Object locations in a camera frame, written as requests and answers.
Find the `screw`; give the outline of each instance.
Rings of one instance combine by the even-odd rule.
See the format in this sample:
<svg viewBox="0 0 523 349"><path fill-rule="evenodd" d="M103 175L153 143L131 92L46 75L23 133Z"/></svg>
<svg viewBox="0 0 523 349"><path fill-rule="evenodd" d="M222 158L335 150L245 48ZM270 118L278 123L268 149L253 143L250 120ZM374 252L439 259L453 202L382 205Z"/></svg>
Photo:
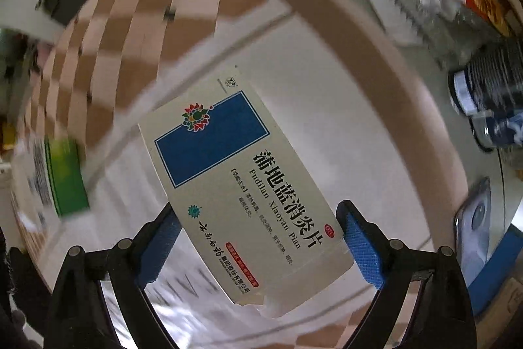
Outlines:
<svg viewBox="0 0 523 349"><path fill-rule="evenodd" d="M403 242L401 242L399 239L392 239L391 241L389 241L389 245L394 249L394 250L400 250L403 248Z"/></svg>
<svg viewBox="0 0 523 349"><path fill-rule="evenodd" d="M452 256L454 254L454 250L452 250L449 246L441 246L440 247L440 251L445 255L445 256Z"/></svg>
<svg viewBox="0 0 523 349"><path fill-rule="evenodd" d="M132 244L132 240L131 239L124 238L124 239L121 239L118 242L118 248L122 249L122 250L125 250L125 249L128 249L129 247L131 247L131 244Z"/></svg>
<svg viewBox="0 0 523 349"><path fill-rule="evenodd" d="M75 257L80 253L80 246L74 246L69 249L69 256Z"/></svg>

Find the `metal object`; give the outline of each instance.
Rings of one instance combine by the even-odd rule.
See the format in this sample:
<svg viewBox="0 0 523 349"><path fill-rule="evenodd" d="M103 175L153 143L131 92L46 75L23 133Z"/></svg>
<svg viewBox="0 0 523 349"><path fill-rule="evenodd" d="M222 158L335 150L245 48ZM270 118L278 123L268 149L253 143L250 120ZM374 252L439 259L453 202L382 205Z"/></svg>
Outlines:
<svg viewBox="0 0 523 349"><path fill-rule="evenodd" d="M389 241L389 245L394 250L400 250L403 248L403 242L400 239L393 238L391 241Z"/></svg>
<svg viewBox="0 0 523 349"><path fill-rule="evenodd" d="M467 286L487 261L491 209L490 179L483 178L470 190L454 219L456 257Z"/></svg>
<svg viewBox="0 0 523 349"><path fill-rule="evenodd" d="M344 349L383 349L411 281L422 281L400 349L472 349L476 332L470 300L453 253L409 249L389 241L349 201L336 211L345 241L367 281L378 291ZM44 349L121 349L101 292L110 279L122 316L140 349L178 349L145 295L159 275L181 225L170 204L136 237L113 248L66 256L54 287Z"/></svg>
<svg viewBox="0 0 523 349"><path fill-rule="evenodd" d="M121 239L118 242L118 248L122 249L122 250L128 249L129 247L131 247L131 245L132 245L132 240L129 238Z"/></svg>
<svg viewBox="0 0 523 349"><path fill-rule="evenodd" d="M440 250L445 256L452 256L454 254L454 250L452 250L449 246L441 246Z"/></svg>
<svg viewBox="0 0 523 349"><path fill-rule="evenodd" d="M80 247L74 246L69 249L69 256L75 257L80 253Z"/></svg>

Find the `black cable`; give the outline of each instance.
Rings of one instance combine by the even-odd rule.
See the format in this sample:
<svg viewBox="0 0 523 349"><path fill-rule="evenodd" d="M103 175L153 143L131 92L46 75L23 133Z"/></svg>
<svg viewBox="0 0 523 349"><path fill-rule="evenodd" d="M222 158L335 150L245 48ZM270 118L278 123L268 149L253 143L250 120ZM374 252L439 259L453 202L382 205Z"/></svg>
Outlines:
<svg viewBox="0 0 523 349"><path fill-rule="evenodd" d="M505 204L505 177L503 175L503 163L501 162L501 154L499 153L498 148L498 160L499 160L499 169L501 171L501 186L503 187L503 231L507 228L507 208Z"/></svg>

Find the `red label strip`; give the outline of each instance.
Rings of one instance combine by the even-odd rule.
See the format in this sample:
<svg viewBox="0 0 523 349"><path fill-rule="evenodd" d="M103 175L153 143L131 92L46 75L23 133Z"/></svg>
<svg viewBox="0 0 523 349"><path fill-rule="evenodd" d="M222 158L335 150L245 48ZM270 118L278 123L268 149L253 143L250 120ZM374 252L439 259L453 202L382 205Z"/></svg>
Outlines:
<svg viewBox="0 0 523 349"><path fill-rule="evenodd" d="M254 278L253 274L250 273L249 268L247 268L245 266L245 264L243 263L242 258L240 257L238 252L234 249L232 244L231 243L226 243L226 247L227 247L227 250L229 251L229 253L232 256L232 259L234 259L234 262L236 262L238 264L238 266L240 267L240 269L242 270L243 275L245 275L247 277L247 279L249 280L249 283L251 283L253 287L260 286L260 284L258 284L258 281L256 281L256 279Z"/></svg>

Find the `checkerboard pattern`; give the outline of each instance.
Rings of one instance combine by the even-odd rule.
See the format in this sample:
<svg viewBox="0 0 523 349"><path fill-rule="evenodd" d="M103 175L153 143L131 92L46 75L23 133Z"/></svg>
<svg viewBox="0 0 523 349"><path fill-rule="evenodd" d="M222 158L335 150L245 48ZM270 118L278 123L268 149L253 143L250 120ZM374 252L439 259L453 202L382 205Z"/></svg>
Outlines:
<svg viewBox="0 0 523 349"><path fill-rule="evenodd" d="M199 42L267 0L88 0L66 27L25 110L25 131L89 151Z"/></svg>

